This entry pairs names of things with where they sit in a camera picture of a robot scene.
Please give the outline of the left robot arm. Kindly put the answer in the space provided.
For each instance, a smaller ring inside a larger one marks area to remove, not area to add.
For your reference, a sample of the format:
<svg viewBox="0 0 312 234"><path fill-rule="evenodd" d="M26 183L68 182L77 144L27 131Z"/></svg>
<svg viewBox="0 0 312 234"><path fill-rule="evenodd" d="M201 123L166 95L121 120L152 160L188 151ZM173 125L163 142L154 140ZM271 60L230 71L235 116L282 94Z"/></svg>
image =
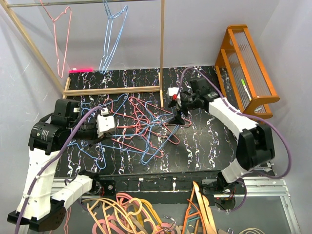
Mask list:
<svg viewBox="0 0 312 234"><path fill-rule="evenodd" d="M107 139L116 128L113 115L107 108L97 106L87 113L81 103L58 99L54 111L39 120L30 132L29 166L21 201L7 221L15 224L15 233L22 225L36 232L53 231L64 219L65 212L83 194L100 191L97 173L83 170L59 192L51 193L58 161L70 142Z"/></svg>

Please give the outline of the light blue wire hanger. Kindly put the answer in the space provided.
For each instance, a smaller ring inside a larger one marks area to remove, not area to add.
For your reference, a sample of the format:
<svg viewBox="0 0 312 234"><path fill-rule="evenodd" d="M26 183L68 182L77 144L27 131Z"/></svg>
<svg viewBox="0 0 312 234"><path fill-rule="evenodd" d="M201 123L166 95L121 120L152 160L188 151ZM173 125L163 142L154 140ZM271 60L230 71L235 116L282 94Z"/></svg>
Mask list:
<svg viewBox="0 0 312 234"><path fill-rule="evenodd" d="M107 15L107 26L105 31L105 39L104 39L104 46L103 46L103 56L99 64L99 71L101 74L105 74L110 66L110 63L113 60L114 49L115 46L111 48L111 37L113 31L113 20L114 15L112 14L109 4L106 0L103 1L105 12Z"/></svg>

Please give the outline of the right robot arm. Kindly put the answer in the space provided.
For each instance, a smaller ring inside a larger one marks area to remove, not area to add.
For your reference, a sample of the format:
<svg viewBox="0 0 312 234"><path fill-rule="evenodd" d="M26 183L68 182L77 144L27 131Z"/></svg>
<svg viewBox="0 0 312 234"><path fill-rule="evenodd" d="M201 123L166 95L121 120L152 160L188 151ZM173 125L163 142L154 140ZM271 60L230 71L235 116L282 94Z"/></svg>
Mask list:
<svg viewBox="0 0 312 234"><path fill-rule="evenodd" d="M168 88L167 95L171 100L168 106L176 108L176 115L169 123L185 125L183 115L187 116L190 110L202 109L233 133L238 140L235 159L208 186L227 194L240 178L275 157L271 128L242 116L226 98L213 91L204 78L191 80L191 89L191 92L181 92L177 87Z"/></svg>

